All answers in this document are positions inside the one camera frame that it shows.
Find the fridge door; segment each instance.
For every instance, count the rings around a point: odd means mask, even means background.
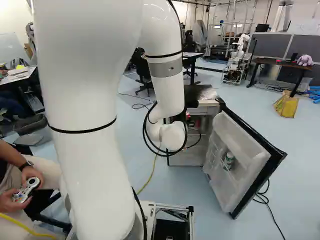
[[[213,119],[203,171],[222,210],[236,219],[287,154],[217,100],[220,113]],[[228,152],[235,156],[231,169]]]

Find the black office chair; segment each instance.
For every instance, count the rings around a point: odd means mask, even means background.
[[[189,58],[185,58],[182,60],[182,66],[185,68],[186,71],[183,72],[183,75],[188,75],[191,77],[191,72],[189,69],[191,69],[192,61]]]
[[[148,97],[150,97],[150,89],[154,89],[154,86],[151,81],[150,70],[148,66],[148,62],[146,59],[142,58],[142,55],[145,53],[145,50],[142,48],[136,48],[131,62],[136,67],[136,73],[139,75],[140,79],[135,80],[136,82],[142,84],[138,91],[135,91],[135,94],[142,92],[143,90],[147,90]]]
[[[24,145],[12,145],[19,153],[24,155],[33,155],[30,148]],[[58,192],[54,196],[53,189],[39,189],[33,192],[32,200],[29,205],[24,209],[24,212],[32,221],[40,221],[58,228],[61,228],[65,234],[71,231],[71,223],[62,222],[42,215],[41,212],[57,201],[61,197],[61,193]]]
[[[188,53],[196,52],[196,43],[194,42],[192,30],[188,30],[185,33],[185,43],[183,45],[182,51]]]

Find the hand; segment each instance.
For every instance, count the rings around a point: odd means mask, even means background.
[[[21,174],[22,185],[24,187],[26,187],[27,186],[27,179],[32,178],[32,177],[37,177],[38,179],[40,179],[40,185],[38,186],[38,189],[40,189],[45,182],[44,176],[42,175],[41,172],[39,172],[37,169],[33,168],[32,166],[26,166],[22,170],[22,174]]]
[[[12,188],[0,195],[0,213],[13,213],[23,210],[28,206],[32,197],[29,197],[24,203],[12,201],[12,194],[17,192],[19,192],[18,189]]]

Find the wristwatch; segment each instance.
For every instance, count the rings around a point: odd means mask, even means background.
[[[34,167],[34,163],[32,161],[26,161],[25,164],[23,164],[22,166],[19,167],[19,170],[22,172],[22,170],[25,168],[25,167]]]

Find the game controller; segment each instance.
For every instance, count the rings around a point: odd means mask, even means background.
[[[37,177],[30,177],[26,181],[26,187],[22,187],[19,191],[13,194],[12,201],[15,203],[23,204],[33,192],[40,185],[40,179]]]

